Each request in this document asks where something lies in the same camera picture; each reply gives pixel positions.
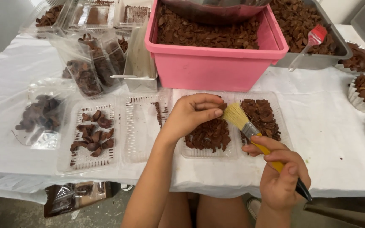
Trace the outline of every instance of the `fingernail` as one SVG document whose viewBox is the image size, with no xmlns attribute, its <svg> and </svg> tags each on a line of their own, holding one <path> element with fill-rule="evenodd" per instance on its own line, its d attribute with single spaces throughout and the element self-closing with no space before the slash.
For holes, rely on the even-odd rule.
<svg viewBox="0 0 365 228">
<path fill-rule="evenodd" d="M 217 110 L 215 110 L 215 115 L 217 116 L 217 117 L 220 117 L 221 115 L 223 115 L 223 111 L 221 110 L 221 109 L 217 109 Z"/>
<path fill-rule="evenodd" d="M 290 173 L 291 175 L 296 174 L 298 171 L 298 166 L 292 166 L 288 169 L 288 173 Z"/>
</svg>

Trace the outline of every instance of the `hand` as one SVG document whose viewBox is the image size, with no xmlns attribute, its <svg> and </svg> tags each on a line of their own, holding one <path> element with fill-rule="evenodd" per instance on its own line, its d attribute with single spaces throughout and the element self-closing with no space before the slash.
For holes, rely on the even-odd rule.
<svg viewBox="0 0 365 228">
<path fill-rule="evenodd" d="M 219 96 L 208 93 L 181 97 L 174 105 L 159 135 L 176 143 L 200 124 L 222 116 L 223 111 L 218 108 L 222 103 L 223 100 Z"/>
<path fill-rule="evenodd" d="M 267 162 L 260 181 L 262 204 L 270 209 L 281 212 L 291 211 L 303 197 L 295 191 L 298 177 L 307 188 L 311 186 L 308 169 L 297 152 L 290 151 L 288 147 L 266 136 L 252 136 L 251 141 L 265 146 L 271 154 L 264 156 Z M 255 157 L 263 154 L 255 145 L 244 145 L 242 150 Z M 281 173 L 275 170 L 270 162 L 281 161 L 285 164 Z"/>
</svg>

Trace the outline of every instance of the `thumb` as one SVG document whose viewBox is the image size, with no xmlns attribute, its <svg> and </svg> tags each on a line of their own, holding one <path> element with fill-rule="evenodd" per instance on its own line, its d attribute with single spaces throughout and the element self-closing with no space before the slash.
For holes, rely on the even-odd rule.
<svg viewBox="0 0 365 228">
<path fill-rule="evenodd" d="M 282 189 L 284 194 L 294 195 L 298 181 L 298 164 L 288 162 L 280 173 L 277 181 L 278 189 Z"/>
<path fill-rule="evenodd" d="M 193 115 L 195 123 L 200 125 L 202 123 L 205 123 L 207 121 L 222 116 L 223 111 L 220 108 L 211 108 L 204 111 L 196 111 L 193 113 Z"/>
</svg>

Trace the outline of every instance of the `metal ferrule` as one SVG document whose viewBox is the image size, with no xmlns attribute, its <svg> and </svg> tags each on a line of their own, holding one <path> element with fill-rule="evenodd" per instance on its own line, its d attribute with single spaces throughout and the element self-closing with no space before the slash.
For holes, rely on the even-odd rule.
<svg viewBox="0 0 365 228">
<path fill-rule="evenodd" d="M 242 129 L 243 134 L 250 139 L 251 136 L 255 136 L 260 133 L 259 130 L 251 123 L 247 122 Z"/>
</svg>

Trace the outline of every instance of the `concrete floor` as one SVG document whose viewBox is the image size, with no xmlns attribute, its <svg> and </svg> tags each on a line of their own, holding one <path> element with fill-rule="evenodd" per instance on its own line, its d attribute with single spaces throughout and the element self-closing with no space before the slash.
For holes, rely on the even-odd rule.
<svg viewBox="0 0 365 228">
<path fill-rule="evenodd" d="M 114 197 L 105 199 L 78 211 L 43 218 L 43 205 L 0 197 L 0 228 L 119 228 L 131 191 L 118 191 Z M 243 196 L 247 200 L 250 194 Z M 292 228 L 354 228 L 355 226 L 322 215 L 303 211 L 298 205 L 292 213 Z"/>
</svg>

